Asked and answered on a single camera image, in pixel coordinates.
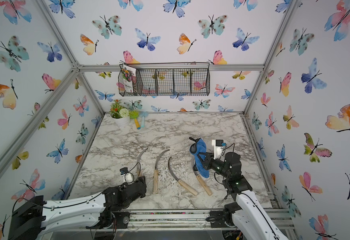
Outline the blue rag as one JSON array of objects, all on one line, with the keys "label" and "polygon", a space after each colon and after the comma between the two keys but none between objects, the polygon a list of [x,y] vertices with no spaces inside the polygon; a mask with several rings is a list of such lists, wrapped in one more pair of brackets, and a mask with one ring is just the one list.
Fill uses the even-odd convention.
[{"label": "blue rag", "polygon": [[194,142],[190,146],[190,153],[194,156],[195,159],[195,166],[193,169],[197,170],[203,178],[208,179],[210,177],[210,172],[204,167],[207,153],[206,143],[201,138],[194,139],[192,137],[189,137],[189,139]]}]

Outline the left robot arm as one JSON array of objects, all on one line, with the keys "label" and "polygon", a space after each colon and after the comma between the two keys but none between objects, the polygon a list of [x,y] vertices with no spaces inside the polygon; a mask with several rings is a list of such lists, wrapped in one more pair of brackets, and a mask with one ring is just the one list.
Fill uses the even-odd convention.
[{"label": "left robot arm", "polygon": [[144,198],[146,192],[146,178],[141,176],[131,184],[108,187],[87,197],[46,201],[36,196],[13,211],[8,238],[37,240],[44,234],[70,228],[118,229],[124,218],[121,210]]}]

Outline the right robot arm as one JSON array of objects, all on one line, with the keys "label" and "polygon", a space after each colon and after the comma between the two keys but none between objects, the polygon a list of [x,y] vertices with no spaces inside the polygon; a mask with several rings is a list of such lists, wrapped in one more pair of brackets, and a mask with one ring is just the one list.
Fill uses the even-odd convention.
[{"label": "right robot arm", "polygon": [[193,169],[205,179],[210,177],[210,171],[222,176],[227,196],[234,200],[224,206],[220,221],[237,228],[247,240],[286,240],[287,236],[269,217],[244,177],[241,156],[235,152],[235,145],[212,140],[213,152],[209,153],[201,138],[189,139],[193,141],[190,146],[195,161]]}]

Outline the light blue toy tool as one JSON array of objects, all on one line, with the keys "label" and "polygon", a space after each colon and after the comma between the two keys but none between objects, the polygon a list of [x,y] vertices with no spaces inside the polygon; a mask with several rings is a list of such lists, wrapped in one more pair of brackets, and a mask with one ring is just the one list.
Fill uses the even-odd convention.
[{"label": "light blue toy tool", "polygon": [[141,128],[144,128],[145,120],[146,120],[146,117],[148,116],[148,112],[140,112],[139,116],[141,117]]}]

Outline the green yellow toy brush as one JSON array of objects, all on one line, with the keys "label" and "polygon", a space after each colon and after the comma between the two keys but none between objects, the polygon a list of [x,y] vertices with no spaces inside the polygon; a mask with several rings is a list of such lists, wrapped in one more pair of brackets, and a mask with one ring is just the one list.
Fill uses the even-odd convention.
[{"label": "green yellow toy brush", "polygon": [[134,123],[135,123],[137,130],[139,130],[141,128],[139,121],[138,121],[139,112],[138,111],[130,111],[129,116],[130,116],[130,119],[134,120]]}]

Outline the potted artificial plant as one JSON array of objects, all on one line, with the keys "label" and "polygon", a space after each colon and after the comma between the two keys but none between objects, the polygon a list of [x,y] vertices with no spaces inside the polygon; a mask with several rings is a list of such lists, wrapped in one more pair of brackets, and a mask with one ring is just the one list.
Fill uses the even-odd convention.
[{"label": "potted artificial plant", "polygon": [[112,102],[110,116],[120,128],[127,127],[130,123],[130,111],[121,105],[120,100],[114,100]]}]

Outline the colourful booklet in basket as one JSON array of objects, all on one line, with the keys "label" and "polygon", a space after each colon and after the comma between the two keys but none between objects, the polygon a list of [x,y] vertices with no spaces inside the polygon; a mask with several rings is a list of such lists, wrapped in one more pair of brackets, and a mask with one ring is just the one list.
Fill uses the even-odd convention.
[{"label": "colourful booklet in basket", "polygon": [[136,69],[127,65],[122,65],[121,73],[123,78],[123,85],[125,87],[125,92],[133,93],[134,85],[136,84],[137,80]]}]

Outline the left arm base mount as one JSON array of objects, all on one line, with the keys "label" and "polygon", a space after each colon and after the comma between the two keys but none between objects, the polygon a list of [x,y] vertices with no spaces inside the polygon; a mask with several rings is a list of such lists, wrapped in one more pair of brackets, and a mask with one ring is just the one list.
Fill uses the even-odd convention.
[{"label": "left arm base mount", "polygon": [[105,212],[100,213],[96,224],[86,226],[86,229],[126,229],[130,222],[130,212]]}]

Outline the aluminium front rail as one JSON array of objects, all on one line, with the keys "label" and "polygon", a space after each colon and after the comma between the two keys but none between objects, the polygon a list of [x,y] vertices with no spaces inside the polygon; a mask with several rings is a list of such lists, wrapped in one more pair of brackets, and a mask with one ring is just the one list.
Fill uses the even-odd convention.
[{"label": "aluminium front rail", "polygon": [[[207,229],[233,229],[233,228],[212,228],[206,221],[210,211],[220,210],[168,210],[168,211],[149,211],[149,210],[131,210],[130,222],[126,229],[118,230],[207,230]],[[86,226],[96,224],[98,217],[95,214],[79,214],[78,216],[60,220],[45,220],[42,223],[42,229],[47,232],[63,230],[88,230]]]}]

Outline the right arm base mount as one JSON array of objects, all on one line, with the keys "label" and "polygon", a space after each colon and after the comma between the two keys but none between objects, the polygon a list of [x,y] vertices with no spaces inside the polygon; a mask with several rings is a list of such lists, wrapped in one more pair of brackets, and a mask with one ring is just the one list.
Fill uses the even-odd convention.
[{"label": "right arm base mount", "polygon": [[211,224],[212,228],[235,228],[233,214],[242,208],[237,203],[230,203],[224,206],[223,210],[210,211],[206,221]]}]

